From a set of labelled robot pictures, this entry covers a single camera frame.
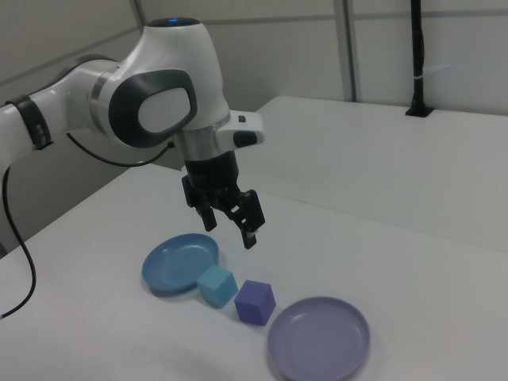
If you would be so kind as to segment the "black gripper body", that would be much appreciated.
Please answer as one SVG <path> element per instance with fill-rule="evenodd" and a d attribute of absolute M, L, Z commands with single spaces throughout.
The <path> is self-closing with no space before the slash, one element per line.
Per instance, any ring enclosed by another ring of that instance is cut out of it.
<path fill-rule="evenodd" d="M 239 169 L 234 152 L 208 160 L 185 160 L 187 175 L 182 179 L 187 205 L 209 203 L 217 209 L 231 210 L 241 193 L 237 178 Z"/>

